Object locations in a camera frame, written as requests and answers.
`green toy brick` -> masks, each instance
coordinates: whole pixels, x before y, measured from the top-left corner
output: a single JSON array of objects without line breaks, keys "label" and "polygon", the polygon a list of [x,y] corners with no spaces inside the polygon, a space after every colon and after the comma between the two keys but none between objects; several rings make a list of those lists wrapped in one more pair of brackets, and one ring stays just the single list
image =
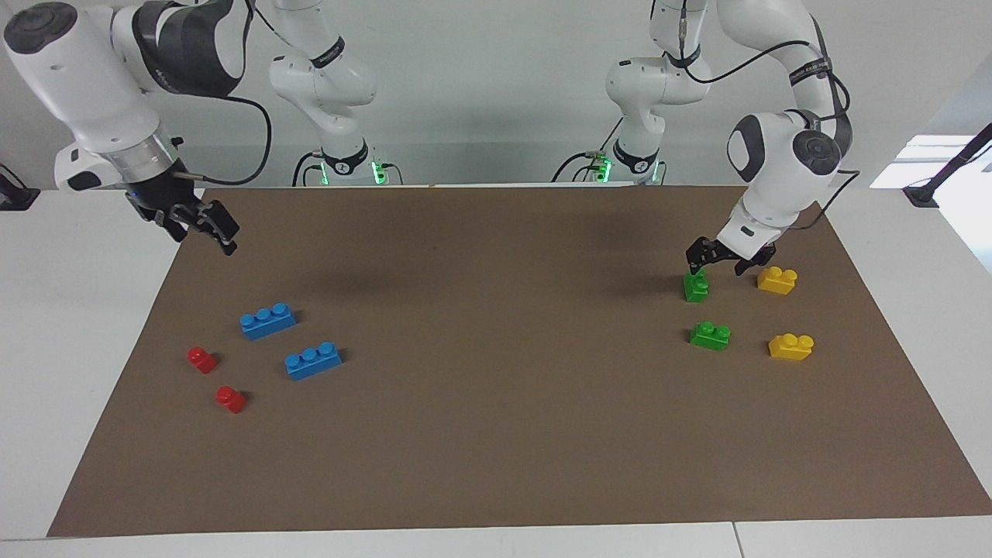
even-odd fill
[{"label": "green toy brick", "polygon": [[695,325],[692,337],[688,341],[705,349],[724,350],[730,343],[730,328],[726,326],[716,328],[710,322],[700,322]]},{"label": "green toy brick", "polygon": [[709,296],[709,281],[706,280],[704,269],[700,269],[695,275],[692,275],[691,271],[686,271],[682,278],[682,286],[685,287],[687,302],[702,302]]}]

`blue toy brick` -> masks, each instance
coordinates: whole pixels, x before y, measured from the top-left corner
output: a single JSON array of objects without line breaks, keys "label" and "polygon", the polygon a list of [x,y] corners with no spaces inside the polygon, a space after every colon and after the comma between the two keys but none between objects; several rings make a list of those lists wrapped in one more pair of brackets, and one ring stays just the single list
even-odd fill
[{"label": "blue toy brick", "polygon": [[290,354],[286,357],[285,364],[290,379],[301,380],[341,364],[341,357],[333,343],[323,342],[316,349]]},{"label": "blue toy brick", "polygon": [[283,303],[273,306],[272,310],[263,308],[254,315],[245,314],[241,317],[241,331],[252,341],[281,332],[296,324],[297,319],[293,317],[293,311],[290,310],[289,305]]}]

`toy block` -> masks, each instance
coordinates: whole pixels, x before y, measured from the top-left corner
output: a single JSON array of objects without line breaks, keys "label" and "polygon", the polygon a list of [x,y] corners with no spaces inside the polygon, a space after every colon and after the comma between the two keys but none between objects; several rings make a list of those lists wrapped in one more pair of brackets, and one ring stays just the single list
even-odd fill
[{"label": "toy block", "polygon": [[204,374],[217,366],[217,359],[203,347],[194,347],[186,353],[186,360]]},{"label": "toy block", "polygon": [[218,389],[214,399],[234,414],[240,413],[241,409],[245,406],[245,402],[248,400],[240,391],[229,385]]},{"label": "toy block", "polygon": [[709,296],[709,281],[706,280],[706,270],[700,269],[695,275],[691,271],[686,271],[682,277],[682,286],[685,288],[686,302],[702,302]]},{"label": "toy block", "polygon": [[724,350],[730,343],[730,328],[726,326],[716,328],[710,322],[700,322],[692,330],[689,342],[705,349]]},{"label": "toy block", "polygon": [[272,310],[263,308],[254,315],[245,314],[241,317],[241,331],[245,337],[257,341],[275,332],[281,332],[297,324],[289,305],[279,303]]},{"label": "toy block", "polygon": [[341,364],[337,347],[331,342],[323,342],[316,349],[306,349],[300,354],[286,357],[286,373],[291,380],[301,380]]},{"label": "toy block", "polygon": [[803,360],[812,354],[813,341],[810,336],[796,337],[793,334],[775,336],[768,343],[768,351],[772,358],[788,360]]},{"label": "toy block", "polygon": [[788,295],[796,288],[796,280],[800,274],[792,269],[782,270],[781,267],[769,267],[758,274],[758,288],[770,293]]}]

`red block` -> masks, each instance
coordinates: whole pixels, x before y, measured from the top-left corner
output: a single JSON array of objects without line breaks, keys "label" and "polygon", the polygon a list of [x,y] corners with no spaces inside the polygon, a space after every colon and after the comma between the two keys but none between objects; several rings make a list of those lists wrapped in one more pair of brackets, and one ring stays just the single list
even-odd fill
[{"label": "red block", "polygon": [[190,364],[196,366],[196,369],[203,372],[204,374],[210,372],[217,366],[217,359],[213,357],[212,354],[203,349],[203,347],[194,347],[186,353],[186,360]]},{"label": "red block", "polygon": [[229,385],[225,385],[217,390],[217,402],[227,407],[232,413],[240,413],[245,406],[245,396],[240,391]]}]

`yellow toy brick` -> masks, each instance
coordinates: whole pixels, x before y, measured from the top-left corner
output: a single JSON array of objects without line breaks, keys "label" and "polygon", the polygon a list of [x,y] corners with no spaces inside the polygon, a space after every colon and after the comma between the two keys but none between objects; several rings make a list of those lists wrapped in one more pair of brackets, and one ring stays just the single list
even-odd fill
[{"label": "yellow toy brick", "polygon": [[803,360],[812,354],[813,341],[810,336],[796,337],[793,334],[775,336],[768,343],[768,351],[772,358],[788,360]]},{"label": "yellow toy brick", "polygon": [[796,288],[796,280],[800,274],[792,269],[782,270],[781,267],[769,267],[758,274],[758,288],[771,293],[788,295]]}]

